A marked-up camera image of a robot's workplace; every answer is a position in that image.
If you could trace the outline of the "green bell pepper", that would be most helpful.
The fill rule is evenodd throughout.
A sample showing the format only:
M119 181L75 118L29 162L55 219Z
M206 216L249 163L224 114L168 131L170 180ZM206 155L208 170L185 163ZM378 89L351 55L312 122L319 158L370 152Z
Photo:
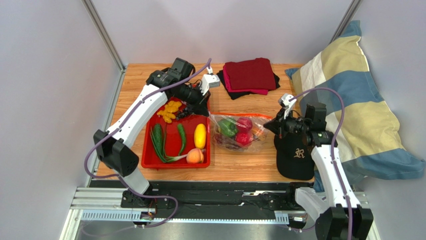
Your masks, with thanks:
M220 128L220 133L228 138L232 138L238 133L234 118L225 117L218 121L218 126Z

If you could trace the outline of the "red strawberry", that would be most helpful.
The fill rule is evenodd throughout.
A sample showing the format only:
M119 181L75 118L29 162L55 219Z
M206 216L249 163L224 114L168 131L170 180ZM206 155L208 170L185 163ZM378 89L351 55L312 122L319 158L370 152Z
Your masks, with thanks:
M253 138L253 134L250 132L238 132L235 135L234 140L239 146L245 147L250 145L253 142L254 138Z

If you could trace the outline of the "clear zip top bag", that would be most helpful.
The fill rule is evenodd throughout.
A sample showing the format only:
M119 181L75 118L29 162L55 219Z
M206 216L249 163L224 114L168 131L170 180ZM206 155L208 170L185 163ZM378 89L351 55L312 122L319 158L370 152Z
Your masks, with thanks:
M264 124L271 116L258 113L211 112L212 141L215 146L240 153L256 153L267 144L270 130Z

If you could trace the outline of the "purple grape bunch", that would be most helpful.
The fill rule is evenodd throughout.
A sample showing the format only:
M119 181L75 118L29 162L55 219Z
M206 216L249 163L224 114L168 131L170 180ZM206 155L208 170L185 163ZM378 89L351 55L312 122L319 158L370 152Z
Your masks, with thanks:
M215 141L215 144L221 148L225 148L232 151L236 151L241 148L234 139L222 135L221 133L215 133L213 135L213 139Z

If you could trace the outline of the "red apple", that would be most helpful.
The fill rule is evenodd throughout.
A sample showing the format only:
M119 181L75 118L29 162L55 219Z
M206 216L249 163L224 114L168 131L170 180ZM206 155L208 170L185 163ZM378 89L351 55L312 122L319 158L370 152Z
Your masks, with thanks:
M248 133L253 128L252 120L247 117L238 118L235 125L238 131L242 133Z

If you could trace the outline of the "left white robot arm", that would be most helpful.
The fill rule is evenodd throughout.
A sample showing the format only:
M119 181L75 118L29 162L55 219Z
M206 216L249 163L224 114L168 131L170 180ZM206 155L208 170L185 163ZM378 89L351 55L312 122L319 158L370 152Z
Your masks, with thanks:
M108 168L119 177L128 189L143 197L150 183L138 169L139 158L132 151L132 146L151 117L171 98L177 98L186 103L190 112L195 115L208 117L208 100L210 97L209 83L202 80L197 87L192 87L188 81L204 70L212 73L211 61L195 73L184 69L186 62L176 60L177 68L170 67L167 71L156 70L146 81L141 93L121 118L107 130L97 130L93 135L94 147L89 150L87 157L93 153Z

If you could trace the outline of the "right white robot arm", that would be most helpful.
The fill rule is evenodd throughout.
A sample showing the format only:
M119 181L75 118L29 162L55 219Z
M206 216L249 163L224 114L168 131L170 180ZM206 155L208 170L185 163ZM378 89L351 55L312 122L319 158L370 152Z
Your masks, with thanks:
M276 117L263 126L274 133L278 172L289 179L308 180L317 168L325 199L312 187L290 190L294 205L314 220L319 240L365 240L374 216L352 192L338 156L335 134L326 130L326 105L307 105L305 116L293 116L293 103L281 103Z

